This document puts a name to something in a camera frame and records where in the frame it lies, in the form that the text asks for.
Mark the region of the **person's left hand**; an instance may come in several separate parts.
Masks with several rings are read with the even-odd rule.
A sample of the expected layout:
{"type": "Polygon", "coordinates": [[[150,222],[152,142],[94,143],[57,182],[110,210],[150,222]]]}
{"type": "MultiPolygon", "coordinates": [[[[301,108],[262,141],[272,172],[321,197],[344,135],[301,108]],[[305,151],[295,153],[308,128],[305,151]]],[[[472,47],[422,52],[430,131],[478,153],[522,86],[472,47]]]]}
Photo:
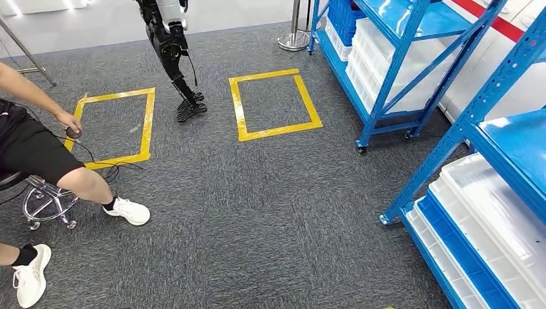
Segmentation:
{"type": "Polygon", "coordinates": [[[61,111],[54,114],[54,117],[63,125],[63,127],[70,127],[75,133],[80,133],[82,131],[80,119],[76,118],[74,115],[66,111],[61,111]]]}

